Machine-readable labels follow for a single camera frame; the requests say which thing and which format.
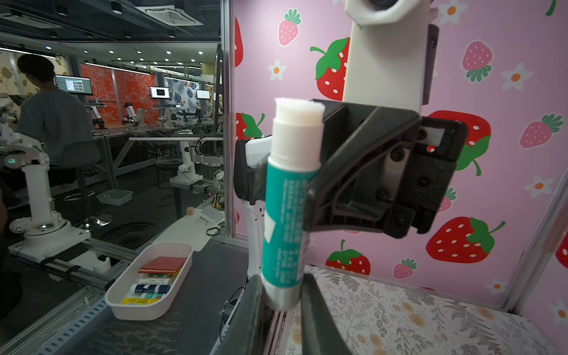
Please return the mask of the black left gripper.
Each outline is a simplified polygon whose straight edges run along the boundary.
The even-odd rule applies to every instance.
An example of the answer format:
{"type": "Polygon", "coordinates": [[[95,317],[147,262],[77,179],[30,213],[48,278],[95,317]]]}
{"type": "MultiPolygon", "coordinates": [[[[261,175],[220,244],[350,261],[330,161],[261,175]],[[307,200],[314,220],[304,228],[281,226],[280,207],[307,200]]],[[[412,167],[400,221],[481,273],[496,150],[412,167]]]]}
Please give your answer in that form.
{"type": "Polygon", "coordinates": [[[306,232],[404,238],[430,231],[469,130],[417,112],[324,101],[321,168],[309,184],[306,232]]]}

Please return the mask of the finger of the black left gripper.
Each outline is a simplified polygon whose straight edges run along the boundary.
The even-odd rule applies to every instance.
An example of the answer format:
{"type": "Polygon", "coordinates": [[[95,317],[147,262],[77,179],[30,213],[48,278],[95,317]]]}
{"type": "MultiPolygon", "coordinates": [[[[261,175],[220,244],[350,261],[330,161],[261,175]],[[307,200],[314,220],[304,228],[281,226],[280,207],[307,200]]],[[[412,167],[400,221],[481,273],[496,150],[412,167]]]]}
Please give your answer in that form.
{"type": "Polygon", "coordinates": [[[254,168],[254,199],[266,201],[269,154],[262,157],[254,168]]]}

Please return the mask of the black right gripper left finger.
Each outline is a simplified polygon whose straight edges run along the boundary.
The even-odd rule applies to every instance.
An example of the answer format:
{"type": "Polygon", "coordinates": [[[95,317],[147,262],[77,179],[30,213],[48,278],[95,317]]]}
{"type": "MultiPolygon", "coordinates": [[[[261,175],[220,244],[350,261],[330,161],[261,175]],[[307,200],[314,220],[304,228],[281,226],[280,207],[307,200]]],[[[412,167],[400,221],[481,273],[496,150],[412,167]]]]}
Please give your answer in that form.
{"type": "Polygon", "coordinates": [[[262,354],[263,306],[261,276],[254,275],[247,284],[226,336],[214,354],[262,354]]]}

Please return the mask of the green white glue stick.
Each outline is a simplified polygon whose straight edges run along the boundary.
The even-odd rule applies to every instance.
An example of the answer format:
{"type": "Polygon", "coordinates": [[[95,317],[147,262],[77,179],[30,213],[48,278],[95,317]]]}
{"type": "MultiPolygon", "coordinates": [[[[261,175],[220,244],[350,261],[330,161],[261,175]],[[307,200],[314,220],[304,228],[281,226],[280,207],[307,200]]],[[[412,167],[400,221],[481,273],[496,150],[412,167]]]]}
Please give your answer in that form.
{"type": "Polygon", "coordinates": [[[320,169],[323,104],[276,99],[266,178],[261,281],[270,309],[287,312],[300,300],[308,236],[303,226],[308,185],[320,169]]]}

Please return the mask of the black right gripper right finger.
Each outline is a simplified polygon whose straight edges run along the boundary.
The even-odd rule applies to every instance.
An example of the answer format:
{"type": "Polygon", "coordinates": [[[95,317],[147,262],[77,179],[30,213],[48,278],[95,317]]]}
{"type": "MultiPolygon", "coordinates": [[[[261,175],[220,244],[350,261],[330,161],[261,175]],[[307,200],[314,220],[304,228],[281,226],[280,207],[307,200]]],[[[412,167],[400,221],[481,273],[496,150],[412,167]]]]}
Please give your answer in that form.
{"type": "Polygon", "coordinates": [[[351,355],[312,274],[304,275],[300,308],[303,355],[351,355]]]}

